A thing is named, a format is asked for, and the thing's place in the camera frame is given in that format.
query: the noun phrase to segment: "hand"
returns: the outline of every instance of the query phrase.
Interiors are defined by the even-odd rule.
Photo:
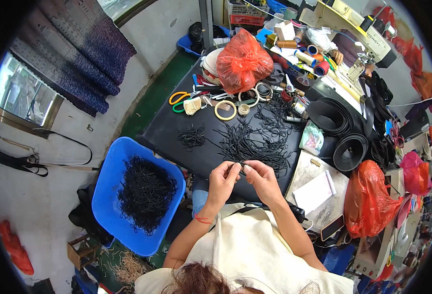
[[[286,203],[281,194],[273,168],[258,160],[244,162],[244,172],[249,184],[252,184],[260,200],[268,207]]]
[[[231,196],[234,184],[241,178],[239,162],[225,161],[209,174],[209,191],[206,203],[219,211]]]
[[[340,65],[343,61],[343,54],[342,52],[334,49],[332,50],[332,57],[334,57],[335,62],[337,63],[337,65]]]

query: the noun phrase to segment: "hair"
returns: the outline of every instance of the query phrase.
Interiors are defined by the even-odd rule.
[[[235,294],[226,278],[210,264],[187,263],[173,270],[172,275],[174,282],[167,285],[161,294]],[[320,293],[319,285],[312,281],[299,292]]]

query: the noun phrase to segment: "brown thread spool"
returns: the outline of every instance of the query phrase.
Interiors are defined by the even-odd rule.
[[[293,40],[289,40],[289,41],[277,41],[276,45],[279,48],[291,48],[291,49],[298,48],[298,44],[296,43],[296,41],[293,41]]]

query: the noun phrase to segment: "scissors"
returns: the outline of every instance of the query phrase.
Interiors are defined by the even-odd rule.
[[[177,106],[182,105],[184,103],[184,101],[180,102],[180,100],[182,100],[184,97],[188,97],[188,96],[189,96],[188,99],[191,99],[191,98],[195,97],[196,95],[198,95],[199,93],[201,93],[201,91],[194,91],[192,93],[189,93],[189,92],[176,92],[176,93],[173,93],[172,96],[170,96],[170,98],[168,100],[168,103],[170,105],[173,105],[172,110],[175,113],[182,113],[182,112],[185,111],[185,109],[182,109],[182,110],[177,110],[176,109]],[[176,101],[172,101],[172,99],[175,96],[177,96],[177,95],[181,95],[180,98],[178,98]]]

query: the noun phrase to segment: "woman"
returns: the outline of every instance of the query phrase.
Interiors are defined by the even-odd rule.
[[[353,292],[352,280],[327,272],[317,259],[273,169],[256,160],[244,164],[247,181],[270,211],[234,213],[244,204],[225,205],[241,164],[223,162],[211,172],[207,201],[173,241],[163,268],[136,280],[137,294]]]

